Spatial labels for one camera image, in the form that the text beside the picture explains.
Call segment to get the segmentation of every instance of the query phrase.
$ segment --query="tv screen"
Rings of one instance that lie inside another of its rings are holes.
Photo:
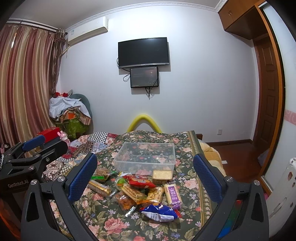
[[[170,64],[167,38],[135,39],[118,43],[118,67]]]

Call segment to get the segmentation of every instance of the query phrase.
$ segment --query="small monitor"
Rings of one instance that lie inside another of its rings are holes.
[[[158,87],[158,67],[131,68],[131,88]]]

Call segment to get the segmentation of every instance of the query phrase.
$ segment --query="striped curtain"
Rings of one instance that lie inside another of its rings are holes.
[[[53,126],[50,59],[55,34],[6,24],[0,32],[0,143],[15,145]]]

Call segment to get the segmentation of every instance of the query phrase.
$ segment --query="red snack bag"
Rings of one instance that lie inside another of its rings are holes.
[[[153,182],[140,176],[126,175],[124,176],[124,178],[128,180],[129,185],[136,188],[155,188],[156,187],[156,185]]]

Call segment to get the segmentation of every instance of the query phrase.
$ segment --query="snack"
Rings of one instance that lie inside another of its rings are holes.
[[[115,179],[115,187],[121,191],[122,186],[126,183],[127,181],[123,177],[117,177]]]
[[[115,171],[111,171],[105,167],[97,167],[91,179],[95,179],[98,182],[105,182],[108,177],[112,174],[116,173]]]
[[[94,190],[95,192],[97,192],[107,198],[111,198],[116,193],[116,190],[113,190],[110,187],[107,187],[101,183],[98,183],[95,180],[90,180],[88,183],[88,187],[91,190]]]
[[[156,186],[146,178],[135,175],[126,175],[125,179],[128,180],[129,185],[136,188],[155,188]]]
[[[151,204],[145,208],[141,208],[140,212],[157,222],[170,222],[178,218],[178,215],[176,214],[175,210],[162,204]]]
[[[127,183],[122,186],[121,190],[124,191],[124,193],[133,199],[137,204],[147,197],[144,193],[141,193],[139,190],[131,187]]]
[[[133,199],[127,196],[123,191],[115,194],[112,198],[113,201],[117,201],[122,211],[128,211],[133,206],[136,206],[136,203]]]
[[[151,203],[161,202],[163,199],[164,188],[163,187],[155,187],[149,189],[146,200],[149,200]]]
[[[183,204],[179,191],[176,184],[165,184],[163,185],[165,189],[165,196],[169,207],[173,209],[180,209]]]
[[[154,184],[165,184],[172,180],[173,172],[170,170],[154,170],[152,174],[152,182]]]

